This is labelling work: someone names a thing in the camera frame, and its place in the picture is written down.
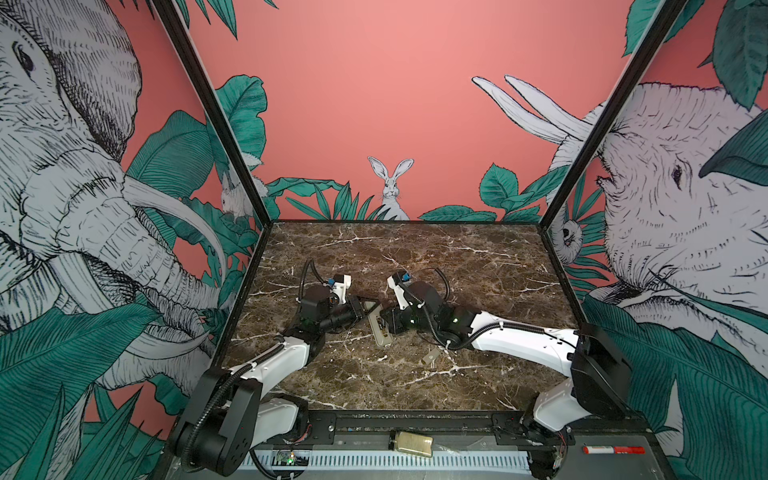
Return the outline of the white remote control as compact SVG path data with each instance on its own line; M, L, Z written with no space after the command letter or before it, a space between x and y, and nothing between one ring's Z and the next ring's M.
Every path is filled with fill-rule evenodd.
M380 320L381 320L380 327L370 326L370 328L371 328L375 343L379 347L385 348L392 344L392 336L389 334L384 321L381 319L381 314L380 314Z

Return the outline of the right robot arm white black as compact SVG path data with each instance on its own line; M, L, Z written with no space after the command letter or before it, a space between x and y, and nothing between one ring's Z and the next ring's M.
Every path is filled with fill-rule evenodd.
M446 351L502 353L565 377L535 397L520 420L524 430L547 434L589 416L626 416L632 368L602 328L587 323L577 329L545 328L452 305L433 286L404 272L390 276L387 284L397 299L385 315L390 330L428 333Z

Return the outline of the remote battery cover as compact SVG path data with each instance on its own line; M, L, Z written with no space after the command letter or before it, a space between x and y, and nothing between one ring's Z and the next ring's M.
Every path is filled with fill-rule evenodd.
M432 365L441 354L442 350L440 348L434 348L422 358L421 362L424 365Z

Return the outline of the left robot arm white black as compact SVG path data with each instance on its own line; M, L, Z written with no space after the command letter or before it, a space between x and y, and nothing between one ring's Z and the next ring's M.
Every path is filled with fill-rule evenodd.
M373 298L347 293L340 283L314 285L307 298L297 299L292 322L272 347L239 366L206 370L169 436L179 468L229 476L264 440L291 433L300 441L309 429L306 402L264 397L314 360L328 333L368 319L380 306Z

